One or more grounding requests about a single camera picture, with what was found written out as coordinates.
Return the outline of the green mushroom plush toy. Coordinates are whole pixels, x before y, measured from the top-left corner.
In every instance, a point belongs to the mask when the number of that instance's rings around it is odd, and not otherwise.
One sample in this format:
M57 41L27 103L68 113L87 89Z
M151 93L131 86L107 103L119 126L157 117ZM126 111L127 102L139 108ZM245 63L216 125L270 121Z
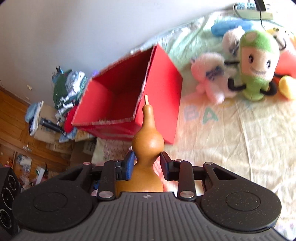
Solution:
M234 80L229 78L228 88L241 91L252 101L275 95L277 88L273 77L279 58L279 47L271 34L256 30L245 32L239 42L241 85L235 85Z

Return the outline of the red cardboard box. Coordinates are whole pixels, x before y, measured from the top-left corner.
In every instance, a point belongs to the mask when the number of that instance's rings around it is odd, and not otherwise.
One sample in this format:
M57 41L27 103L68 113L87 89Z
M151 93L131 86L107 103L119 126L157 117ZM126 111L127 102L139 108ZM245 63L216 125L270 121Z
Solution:
M173 144L179 116L182 76L160 45L119 59L91 78L72 125L96 137L131 140L142 127L145 96L156 129Z

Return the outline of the black power adapter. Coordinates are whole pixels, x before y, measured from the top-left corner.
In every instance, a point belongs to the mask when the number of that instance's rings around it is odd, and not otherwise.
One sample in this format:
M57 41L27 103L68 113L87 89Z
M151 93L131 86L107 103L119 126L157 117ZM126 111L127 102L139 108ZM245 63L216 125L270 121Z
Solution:
M263 0L254 0L256 9L258 11L266 11L266 7Z

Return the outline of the white power strip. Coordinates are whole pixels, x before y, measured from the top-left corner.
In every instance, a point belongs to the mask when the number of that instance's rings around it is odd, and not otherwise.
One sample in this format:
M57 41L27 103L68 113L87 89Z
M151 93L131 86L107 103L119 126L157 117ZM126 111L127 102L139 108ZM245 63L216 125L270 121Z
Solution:
M242 19L248 20L273 20L273 14L269 11L260 12L253 2L235 3L233 6L234 14Z

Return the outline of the white bunny plush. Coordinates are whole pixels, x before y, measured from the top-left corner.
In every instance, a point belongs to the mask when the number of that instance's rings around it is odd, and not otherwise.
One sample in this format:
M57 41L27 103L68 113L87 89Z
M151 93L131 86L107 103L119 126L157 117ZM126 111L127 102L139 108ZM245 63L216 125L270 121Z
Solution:
M238 56L238 49L241 37L244 35L245 30L241 26L228 30L222 39L222 48L225 54L236 58Z

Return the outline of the brown gourd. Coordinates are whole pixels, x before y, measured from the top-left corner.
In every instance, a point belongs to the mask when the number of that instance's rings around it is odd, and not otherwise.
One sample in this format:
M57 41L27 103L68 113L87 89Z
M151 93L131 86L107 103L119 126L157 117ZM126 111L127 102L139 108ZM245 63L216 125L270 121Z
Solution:
M117 197L121 192L162 192L164 190L160 178L153 170L155 161L164 150L164 139L156 129L154 109L149 104L147 95L144 96L144 102L142 127L132 140L132 150L137 162L133 167L130 180L116 182Z

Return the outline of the yellow pink plush toy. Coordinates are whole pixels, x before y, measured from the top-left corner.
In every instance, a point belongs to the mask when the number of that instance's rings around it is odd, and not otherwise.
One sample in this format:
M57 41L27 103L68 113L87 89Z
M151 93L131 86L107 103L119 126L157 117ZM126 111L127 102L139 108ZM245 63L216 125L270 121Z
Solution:
M267 32L274 37L280 50L273 80L278 84L278 90L285 98L295 100L295 46L284 30L273 28Z

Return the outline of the pile of folded clothes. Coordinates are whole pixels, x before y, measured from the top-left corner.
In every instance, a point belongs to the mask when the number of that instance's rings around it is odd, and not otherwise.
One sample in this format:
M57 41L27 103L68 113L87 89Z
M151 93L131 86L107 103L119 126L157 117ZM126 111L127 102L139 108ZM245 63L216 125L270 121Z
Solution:
M72 119L88 84L88 77L82 71L64 71L58 66L52 75L52 82L54 107L58 114L65 118L64 132L70 133L74 129Z

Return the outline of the pink bunny plush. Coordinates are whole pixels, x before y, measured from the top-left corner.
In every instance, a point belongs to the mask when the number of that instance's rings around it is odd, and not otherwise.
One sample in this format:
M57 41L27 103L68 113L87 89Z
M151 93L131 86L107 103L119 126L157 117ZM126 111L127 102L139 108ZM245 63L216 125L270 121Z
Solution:
M214 104L233 98L236 92L228 88L228 79L234 78L237 70L224 64L224 57L215 52L203 53L191 59L191 73L198 82L196 91L206 94Z

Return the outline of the cardboard boxes on floor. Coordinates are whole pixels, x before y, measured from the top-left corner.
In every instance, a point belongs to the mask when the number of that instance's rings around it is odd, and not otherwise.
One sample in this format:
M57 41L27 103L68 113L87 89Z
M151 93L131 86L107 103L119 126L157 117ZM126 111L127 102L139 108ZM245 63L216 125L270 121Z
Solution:
M29 134L46 144L46 148L70 156L70 165L91 162L94 149L94 137L72 126L71 120L76 108L66 116L43 101L31 104L26 112L25 121L29 124Z

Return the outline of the blue plush toy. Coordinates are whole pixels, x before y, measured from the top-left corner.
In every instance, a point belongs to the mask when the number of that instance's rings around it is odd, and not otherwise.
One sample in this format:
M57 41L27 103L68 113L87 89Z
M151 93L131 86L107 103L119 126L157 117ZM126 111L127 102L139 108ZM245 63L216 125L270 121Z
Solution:
M211 27L211 32L216 37L223 37L227 31L233 30L239 26L241 26L243 30L248 31L251 30L253 22L242 19L219 21Z

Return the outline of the black speaker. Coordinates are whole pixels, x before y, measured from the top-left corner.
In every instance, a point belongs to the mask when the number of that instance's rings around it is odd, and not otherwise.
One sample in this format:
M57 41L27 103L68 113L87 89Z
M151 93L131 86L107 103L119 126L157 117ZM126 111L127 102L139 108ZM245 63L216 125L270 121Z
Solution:
M11 167L2 167L0 178L1 240L10 240L18 232L12 205L20 192L20 184Z

